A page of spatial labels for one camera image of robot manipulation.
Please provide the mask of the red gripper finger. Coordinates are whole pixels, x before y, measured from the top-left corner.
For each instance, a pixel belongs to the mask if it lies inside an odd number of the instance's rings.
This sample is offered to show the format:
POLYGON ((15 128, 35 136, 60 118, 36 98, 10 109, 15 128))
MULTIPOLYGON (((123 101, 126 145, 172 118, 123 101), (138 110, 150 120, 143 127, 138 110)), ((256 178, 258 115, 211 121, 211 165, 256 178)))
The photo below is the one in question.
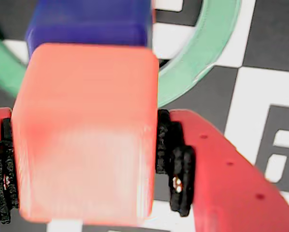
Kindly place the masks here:
POLYGON ((156 173, 198 232, 289 232, 289 204, 224 135, 189 110, 158 111, 156 173))
POLYGON ((19 207, 14 144, 9 107, 0 107, 0 222, 11 222, 11 210, 19 207))

